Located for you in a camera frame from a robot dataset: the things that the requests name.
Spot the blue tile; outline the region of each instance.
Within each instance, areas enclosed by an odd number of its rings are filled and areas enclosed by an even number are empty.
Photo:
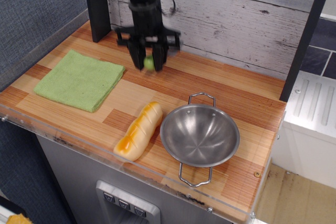
[[[329,77],[331,79],[336,79],[336,53],[333,52],[327,67],[325,68],[323,76]]]
[[[300,70],[308,73],[321,75],[329,57],[330,51],[308,47]]]
[[[336,51],[336,22],[320,18],[310,45]]]

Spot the bowl handle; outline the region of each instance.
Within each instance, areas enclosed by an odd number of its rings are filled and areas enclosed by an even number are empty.
[[[214,97],[212,97],[211,95],[209,95],[207,93],[203,93],[203,92],[200,92],[200,93],[197,93],[197,94],[192,94],[191,96],[189,96],[188,104],[191,104],[191,98],[192,97],[196,97],[196,96],[201,95],[201,94],[206,95],[207,97],[210,97],[212,100],[214,100],[214,105],[213,106],[216,107],[216,99]]]
[[[210,181],[211,181],[211,176],[212,176],[212,167],[210,167],[210,171],[209,171],[209,178],[208,178],[208,181],[204,181],[204,182],[201,182],[201,183],[198,183],[198,184],[192,184],[190,183],[188,180],[182,178],[182,163],[180,163],[180,171],[179,171],[179,178],[180,180],[182,180],[183,182],[186,182],[188,185],[190,185],[191,187],[198,187],[198,186],[201,186],[201,185],[205,185],[205,184],[209,184]]]

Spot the bread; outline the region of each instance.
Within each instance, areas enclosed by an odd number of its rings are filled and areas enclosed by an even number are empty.
[[[29,219],[24,217],[22,214],[19,214],[9,216],[6,224],[33,224],[33,223]]]
[[[158,102],[147,104],[129,126],[126,135],[114,147],[113,152],[130,161],[137,160],[148,146],[155,128],[161,124],[162,114]]]

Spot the folded towel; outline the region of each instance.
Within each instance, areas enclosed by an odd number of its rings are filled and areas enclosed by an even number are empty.
[[[83,56],[74,50],[35,86],[42,97],[94,112],[122,77],[124,66]]]

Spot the green ball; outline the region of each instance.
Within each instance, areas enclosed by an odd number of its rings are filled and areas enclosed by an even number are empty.
[[[155,70],[155,65],[154,65],[153,55],[149,55],[146,58],[144,58],[143,65],[144,65],[145,69],[147,69],[149,71],[154,71]]]

